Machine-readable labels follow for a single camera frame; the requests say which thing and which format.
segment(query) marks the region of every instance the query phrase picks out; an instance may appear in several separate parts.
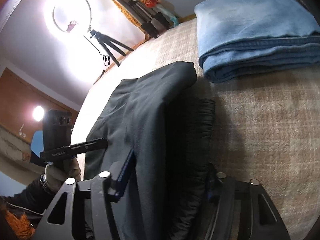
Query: blue object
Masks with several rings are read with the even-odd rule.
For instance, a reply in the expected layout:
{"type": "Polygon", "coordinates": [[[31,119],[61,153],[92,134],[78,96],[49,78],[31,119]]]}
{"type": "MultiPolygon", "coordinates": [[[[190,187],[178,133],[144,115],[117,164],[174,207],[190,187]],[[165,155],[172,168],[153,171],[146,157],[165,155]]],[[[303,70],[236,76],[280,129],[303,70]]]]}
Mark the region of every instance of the blue object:
{"type": "Polygon", "coordinates": [[[211,82],[320,63],[320,27],[295,0],[207,0],[195,13],[211,82]]]}
{"type": "Polygon", "coordinates": [[[31,141],[31,151],[40,158],[40,152],[43,152],[43,135],[42,131],[36,131],[31,141]]]}

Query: black sleeve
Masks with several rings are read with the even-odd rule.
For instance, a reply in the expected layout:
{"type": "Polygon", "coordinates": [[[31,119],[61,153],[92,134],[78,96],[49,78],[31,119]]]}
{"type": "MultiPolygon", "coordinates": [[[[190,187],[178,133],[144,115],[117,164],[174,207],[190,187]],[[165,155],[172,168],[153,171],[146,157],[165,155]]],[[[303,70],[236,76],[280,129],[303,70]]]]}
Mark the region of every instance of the black sleeve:
{"type": "Polygon", "coordinates": [[[20,194],[13,197],[4,197],[4,199],[13,205],[20,206],[37,213],[43,213],[48,208],[55,193],[53,193],[43,181],[43,175],[35,179],[20,194]]]}

